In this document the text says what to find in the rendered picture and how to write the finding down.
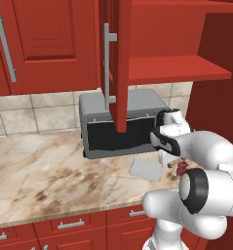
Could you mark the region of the grey tupperware container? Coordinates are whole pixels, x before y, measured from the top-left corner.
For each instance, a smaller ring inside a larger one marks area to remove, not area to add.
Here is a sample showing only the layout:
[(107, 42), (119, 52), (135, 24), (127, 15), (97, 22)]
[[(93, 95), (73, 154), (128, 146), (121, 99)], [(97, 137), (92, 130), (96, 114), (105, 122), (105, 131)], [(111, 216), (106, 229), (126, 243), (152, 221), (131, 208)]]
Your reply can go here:
[(162, 178), (163, 167), (159, 162), (135, 157), (130, 166), (129, 173), (138, 178), (152, 182), (159, 182)]

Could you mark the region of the red base cabinet door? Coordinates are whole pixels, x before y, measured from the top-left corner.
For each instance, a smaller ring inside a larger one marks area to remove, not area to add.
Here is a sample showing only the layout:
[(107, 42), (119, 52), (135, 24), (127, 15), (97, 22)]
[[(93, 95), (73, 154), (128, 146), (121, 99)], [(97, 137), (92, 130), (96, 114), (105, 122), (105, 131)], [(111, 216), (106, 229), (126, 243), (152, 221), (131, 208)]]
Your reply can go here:
[(106, 228), (39, 239), (42, 250), (107, 250)]
[(108, 226), (107, 250), (142, 250), (154, 228), (154, 219)]
[(0, 245), (0, 250), (41, 250), (41, 247), (37, 240), (28, 240), (13, 244)]

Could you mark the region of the open red wall cabinet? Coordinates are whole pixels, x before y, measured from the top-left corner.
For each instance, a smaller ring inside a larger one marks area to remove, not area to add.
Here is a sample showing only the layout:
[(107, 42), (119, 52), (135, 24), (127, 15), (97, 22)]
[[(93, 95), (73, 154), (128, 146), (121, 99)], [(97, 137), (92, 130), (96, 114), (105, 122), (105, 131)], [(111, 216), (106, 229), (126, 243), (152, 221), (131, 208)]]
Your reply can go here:
[(228, 79), (231, 72), (199, 51), (211, 14), (233, 15), (232, 0), (133, 0), (132, 84)]

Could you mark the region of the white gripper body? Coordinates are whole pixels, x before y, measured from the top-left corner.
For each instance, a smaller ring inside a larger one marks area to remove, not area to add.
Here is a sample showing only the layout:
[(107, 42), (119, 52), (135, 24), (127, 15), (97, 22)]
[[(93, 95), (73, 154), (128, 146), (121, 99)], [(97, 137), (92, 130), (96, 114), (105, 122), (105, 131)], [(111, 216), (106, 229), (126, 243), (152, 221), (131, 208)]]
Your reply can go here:
[(174, 160), (178, 159), (178, 156), (171, 155), (162, 149), (158, 151), (158, 157), (158, 161), (163, 167), (169, 167)]

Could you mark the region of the red raw meat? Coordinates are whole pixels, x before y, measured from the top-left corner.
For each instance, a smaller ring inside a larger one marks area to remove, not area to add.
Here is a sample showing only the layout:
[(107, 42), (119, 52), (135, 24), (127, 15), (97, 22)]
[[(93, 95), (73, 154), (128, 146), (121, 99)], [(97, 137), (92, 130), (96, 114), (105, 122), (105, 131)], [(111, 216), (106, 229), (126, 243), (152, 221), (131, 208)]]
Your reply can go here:
[(178, 162), (176, 167), (176, 176), (180, 178), (186, 172), (187, 167), (188, 163), (185, 160)]

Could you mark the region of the tall red cabinet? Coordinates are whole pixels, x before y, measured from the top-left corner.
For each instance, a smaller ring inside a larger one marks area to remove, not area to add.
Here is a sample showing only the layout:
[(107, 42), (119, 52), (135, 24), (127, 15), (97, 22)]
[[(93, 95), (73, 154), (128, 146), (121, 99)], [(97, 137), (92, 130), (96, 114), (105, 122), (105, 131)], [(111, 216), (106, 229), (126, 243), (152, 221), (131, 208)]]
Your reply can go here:
[(233, 14), (206, 15), (199, 55), (232, 76), (195, 82), (186, 119), (197, 130), (218, 133), (233, 144)]

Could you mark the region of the red drawer front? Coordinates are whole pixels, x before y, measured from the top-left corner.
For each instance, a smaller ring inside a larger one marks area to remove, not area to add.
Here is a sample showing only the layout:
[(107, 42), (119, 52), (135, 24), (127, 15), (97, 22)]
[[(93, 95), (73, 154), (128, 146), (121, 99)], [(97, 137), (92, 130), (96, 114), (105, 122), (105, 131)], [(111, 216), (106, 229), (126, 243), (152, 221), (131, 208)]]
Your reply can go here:
[[(72, 229), (61, 229), (58, 230), (58, 225), (60, 222), (64, 224), (75, 223), (78, 222), (79, 219), (85, 221), (85, 225), (78, 228)], [(37, 236), (39, 238), (49, 237), (49, 236), (57, 236), (71, 232), (85, 231), (88, 229), (97, 229), (106, 226), (106, 214), (104, 211), (82, 214), (82, 215), (74, 215), (70, 217), (63, 217), (58, 219), (51, 219), (47, 221), (34, 223)]]
[(147, 217), (146, 215), (130, 217), (129, 213), (131, 210), (134, 211), (143, 211), (141, 205), (133, 205), (128, 207), (122, 207), (117, 209), (108, 210), (106, 212), (107, 224), (109, 226), (119, 226), (129, 223), (141, 223), (146, 222), (147, 224), (154, 225), (155, 220)]
[(0, 245), (18, 243), (36, 238), (32, 224), (0, 228), (0, 235), (3, 231), (7, 234), (8, 238), (0, 240)]

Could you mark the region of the grey toaster oven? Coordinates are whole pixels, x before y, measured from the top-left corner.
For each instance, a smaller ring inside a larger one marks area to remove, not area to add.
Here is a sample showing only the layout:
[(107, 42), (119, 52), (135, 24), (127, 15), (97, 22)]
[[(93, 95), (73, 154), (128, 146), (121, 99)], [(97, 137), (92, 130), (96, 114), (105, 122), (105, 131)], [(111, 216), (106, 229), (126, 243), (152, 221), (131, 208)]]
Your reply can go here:
[(128, 94), (127, 131), (116, 131), (105, 109), (102, 92), (79, 97), (83, 156), (89, 159), (154, 151), (150, 132), (160, 110), (169, 109), (152, 89), (133, 89)]

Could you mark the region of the open red cabinet door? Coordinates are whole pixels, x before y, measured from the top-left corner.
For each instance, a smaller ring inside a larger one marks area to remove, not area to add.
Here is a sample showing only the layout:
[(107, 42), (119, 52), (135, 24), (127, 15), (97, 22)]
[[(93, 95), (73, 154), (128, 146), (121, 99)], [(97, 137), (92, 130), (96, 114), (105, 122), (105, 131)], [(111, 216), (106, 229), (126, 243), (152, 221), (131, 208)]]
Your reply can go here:
[(116, 102), (109, 104), (109, 112), (118, 133), (127, 130), (128, 85), (131, 43), (132, 0), (98, 0), (100, 42), (100, 86), (104, 94), (104, 25), (117, 34), (109, 43), (109, 95)]

